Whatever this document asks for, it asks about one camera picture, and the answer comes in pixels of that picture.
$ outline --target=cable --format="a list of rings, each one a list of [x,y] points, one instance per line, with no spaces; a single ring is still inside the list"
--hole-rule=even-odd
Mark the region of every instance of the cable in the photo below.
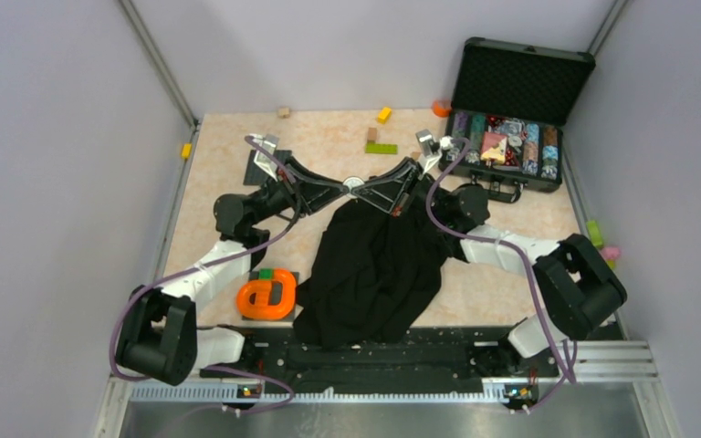
[[[577,342],[574,341],[574,342],[573,342],[573,358],[569,357],[569,352],[568,352],[568,341],[567,341],[567,340],[563,340],[563,351],[565,352],[565,355],[566,355],[566,362],[568,362],[568,366],[569,366],[569,368],[571,368],[571,369],[573,369],[573,364],[576,363],[576,353],[577,353],[578,350],[579,350],[579,344],[578,344]],[[540,408],[540,407],[544,404],[544,402],[546,402],[547,400],[549,400],[549,397],[551,397],[552,394],[554,394],[555,391],[557,391],[557,390],[560,388],[560,386],[562,386],[563,383],[565,383],[565,381],[566,381],[566,376],[565,376],[565,374],[563,374],[563,376],[560,377],[560,380],[558,380],[558,382],[555,383],[555,386],[553,386],[552,388],[550,388],[549,391],[547,391],[547,393],[544,394],[544,396],[541,397],[541,398],[539,399],[539,401],[536,402],[536,404],[534,404],[533,406],[529,406],[529,407],[528,407],[527,413],[528,413],[528,414],[531,414],[531,413],[533,413],[535,410],[537,410],[538,408]]]
[[[442,180],[447,175],[449,175],[450,172],[453,171],[453,169],[458,165],[458,163],[461,162],[464,159],[464,157],[466,157],[466,154],[469,152],[470,143],[468,139],[460,138],[453,140],[464,143],[464,147],[458,154],[458,156],[453,160],[453,162],[451,162],[442,171],[442,173],[439,174],[436,180],[434,180],[434,183],[431,184],[431,187],[428,189],[428,194],[425,197],[425,212],[426,214],[428,214],[428,218],[431,219],[431,222],[433,222],[437,228],[444,231],[445,233],[448,233],[449,235],[454,235],[455,237],[461,239],[473,240],[475,242],[480,242],[484,244],[501,244],[503,246],[506,246],[507,248],[511,248],[514,252],[518,254],[518,256],[520,256],[520,259],[522,260],[522,265],[525,268],[526,277],[528,278],[528,287],[530,288],[530,295],[533,298],[533,307],[536,308],[536,314],[539,316],[539,323],[541,324],[541,329],[544,331],[544,337],[547,339],[547,343],[549,344],[549,350],[551,350],[552,356],[554,356],[555,361],[558,362],[558,367],[560,367],[560,369],[562,370],[563,376],[566,377],[569,380],[569,382],[576,383],[576,376],[573,373],[573,369],[571,367],[566,366],[565,361],[561,357],[560,352],[558,351],[558,348],[555,345],[555,339],[552,337],[552,332],[549,330],[549,325],[546,323],[546,315],[544,314],[544,309],[541,306],[541,302],[539,301],[539,295],[536,293],[536,281],[533,275],[533,266],[530,264],[530,260],[528,260],[528,255],[525,254],[525,251],[523,251],[523,249],[519,246],[506,240],[497,241],[496,239],[491,239],[488,237],[482,237],[478,235],[465,235],[463,233],[458,233],[457,231],[451,230],[449,227],[440,223],[439,220],[437,220],[434,216],[434,212],[432,211],[432,204],[434,202],[434,193],[436,192],[436,188],[439,187],[439,183],[441,183]]]
[[[256,149],[259,152],[262,152],[268,159],[270,159],[273,163],[276,164],[276,166],[283,172],[285,177],[291,181],[294,182],[294,175],[291,173],[291,171],[286,167],[286,165],[279,161],[273,154],[268,152],[265,148],[260,146],[259,144],[256,143],[255,139],[251,135],[246,135],[245,140],[248,144],[251,145],[254,149]],[[233,255],[228,255],[226,257],[222,258],[217,258],[215,260],[212,260],[208,263],[205,263],[205,267],[210,267],[210,266],[216,266],[220,265],[222,263],[226,263],[232,260],[235,260],[237,258],[243,257],[243,256],[248,256],[250,254],[254,254],[257,251],[261,251],[265,248],[267,248],[270,245],[273,245],[275,242],[281,239],[286,233],[288,233],[289,230],[291,230],[291,227],[294,226],[294,224],[297,223],[297,220],[299,219],[299,205],[296,207],[296,210],[294,212],[294,215],[291,217],[291,220],[289,221],[288,225],[286,228],[284,228],[283,231],[281,231],[278,235],[273,237],[272,239],[266,241],[265,243],[261,245],[254,246],[253,248],[247,249],[246,251],[243,251],[242,253],[237,253]],[[120,332],[122,330],[122,324],[124,323],[125,317],[127,317],[128,313],[132,310],[133,306],[135,306],[135,303],[138,302],[144,295],[146,295],[147,292],[152,290],[153,288],[162,285],[164,283],[167,283],[169,281],[175,280],[176,278],[181,278],[183,276],[188,276],[194,272],[197,272],[199,269],[197,267],[190,267],[188,269],[184,269],[184,271],[177,272],[175,274],[171,274],[169,276],[165,276],[159,280],[154,281],[153,283],[144,286],[138,291],[136,291],[131,298],[128,300],[127,304],[125,304],[125,307],[122,309],[120,314],[117,316],[117,320],[114,323],[114,330],[111,332],[111,339],[109,340],[109,366],[111,368],[111,374],[113,374],[115,377],[118,377],[124,381],[145,381],[148,380],[149,377],[147,376],[131,376],[128,374],[123,373],[120,371],[120,368],[117,366],[117,361],[116,361],[116,352],[117,352],[117,341],[120,337]]]
[[[276,384],[277,386],[283,388],[288,392],[288,398],[286,398],[284,401],[279,401],[277,403],[272,403],[272,404],[267,404],[265,406],[257,406],[253,407],[248,410],[240,410],[240,409],[232,409],[227,407],[226,405],[223,404],[204,404],[202,406],[197,406],[196,408],[193,408],[178,418],[174,419],[172,422],[169,422],[165,427],[163,427],[159,432],[157,432],[154,435],[154,438],[159,438],[168,433],[172,428],[174,428],[178,423],[183,422],[187,418],[189,418],[192,415],[195,415],[198,412],[201,411],[208,411],[208,410],[219,410],[222,412],[235,412],[236,415],[251,415],[254,413],[261,413],[261,412],[266,412],[266,411],[272,411],[274,409],[277,409],[281,406],[284,406],[294,400],[294,397],[296,396],[295,392],[293,389],[291,389],[290,386],[288,386],[285,382],[279,381],[278,379],[273,379],[272,377],[264,376],[262,374],[255,374],[253,372],[245,372],[241,370],[236,370],[234,368],[229,368],[229,367],[224,367],[221,365],[212,365],[210,367],[206,367],[205,370],[209,371],[221,371],[221,372],[228,372],[230,374],[235,374],[236,376],[240,377],[246,377],[249,379],[259,379],[261,381],[268,381],[270,383]]]

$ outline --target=black case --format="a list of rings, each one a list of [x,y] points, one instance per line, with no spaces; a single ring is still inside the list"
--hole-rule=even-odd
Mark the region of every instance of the black case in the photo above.
[[[563,139],[560,128],[565,125],[576,98],[594,69],[595,59],[588,53],[469,38],[464,44],[453,93],[453,111],[445,134],[451,135],[457,112],[537,123],[539,135],[544,131],[544,125],[552,125],[558,131],[558,173],[554,180],[540,176],[543,153],[539,153],[536,175],[500,171],[484,162],[467,161],[460,162],[453,174],[490,182],[490,199],[507,203],[519,199],[523,187],[542,192],[557,190],[562,184]],[[439,168],[444,170],[449,163],[447,154],[444,154]],[[501,191],[502,184],[512,186],[514,191]]]

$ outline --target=pink toy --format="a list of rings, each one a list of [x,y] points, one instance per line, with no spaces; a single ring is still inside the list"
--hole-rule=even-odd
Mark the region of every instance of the pink toy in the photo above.
[[[606,246],[601,249],[601,256],[603,256],[603,260],[616,260],[621,255],[622,250],[620,250],[617,246]]]

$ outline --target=metal frame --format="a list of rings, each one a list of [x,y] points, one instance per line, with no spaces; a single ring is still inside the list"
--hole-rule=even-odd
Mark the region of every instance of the metal frame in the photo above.
[[[630,3],[630,0],[614,0],[612,7],[609,9],[608,14],[603,19],[601,26],[598,28],[598,32],[592,38],[590,46],[587,47],[587,52],[593,56],[597,56],[598,52],[601,51],[603,43],[606,38],[614,30],[614,26],[617,21],[622,16],[625,11],[625,7]]]
[[[194,150],[199,137],[199,120],[193,115],[186,98],[181,92],[176,80],[168,69],[159,49],[155,45],[141,16],[131,0],[116,0],[123,14],[127,17],[133,31],[136,33],[152,66],[155,68],[160,81],[173,104],[181,112],[183,119],[192,127],[192,154],[183,163],[168,223],[166,224],[162,246],[154,269],[155,277],[163,271],[173,231],[178,219],[179,207],[189,176],[189,169],[194,158]],[[611,33],[616,21],[624,12],[629,0],[615,0],[608,15],[603,20],[598,33],[590,43],[588,51],[596,55],[606,37]],[[568,151],[563,151],[563,176],[569,190],[571,203],[577,216],[580,230],[586,232],[586,222],[589,211],[582,196],[582,190],[573,167],[568,159]],[[617,318],[623,335],[626,336],[622,319]],[[657,373],[654,359],[645,341],[584,341],[580,342],[579,361],[575,366],[577,381],[583,384],[600,385],[615,382],[630,382],[633,384],[639,408],[643,416],[646,430],[651,438],[678,438],[683,436],[675,419],[673,410],[664,393],[662,383]],[[539,378],[541,383],[554,383],[556,378]],[[331,389],[318,394],[300,394],[295,403],[349,403],[349,402],[466,402],[489,403],[504,402],[504,385],[524,383],[521,379],[483,379],[484,391],[470,394],[335,394]],[[96,438],[118,438],[124,423],[125,412],[129,402],[239,402],[236,398],[234,383],[199,379],[191,377],[179,387],[171,387],[156,381],[129,383],[110,378],[99,410],[99,418],[95,427]],[[277,402],[285,395],[265,394],[264,401]]]
[[[128,24],[131,25],[135,36],[138,38],[139,43],[141,43],[141,48],[146,57],[149,59],[150,64],[154,67],[154,72],[160,79],[160,82],[165,88],[165,92],[168,93],[168,97],[171,98],[173,105],[179,110],[184,121],[189,125],[190,128],[195,128],[198,124],[198,119],[192,113],[192,108],[189,106],[189,102],[181,91],[176,78],[173,73],[168,68],[168,64],[160,53],[160,49],[157,48],[157,44],[152,38],[152,34],[149,33],[149,29],[143,23],[141,14],[138,13],[132,0],[115,0],[117,5],[120,6],[122,13],[128,20]]]

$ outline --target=open suitcase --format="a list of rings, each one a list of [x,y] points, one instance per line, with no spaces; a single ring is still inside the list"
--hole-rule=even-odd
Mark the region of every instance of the open suitcase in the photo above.
[[[557,190],[560,128],[594,69],[588,53],[469,38],[445,134],[466,137],[471,146],[453,173],[489,182],[488,197],[506,203],[516,202],[523,187]],[[460,146],[443,154],[440,169]]]

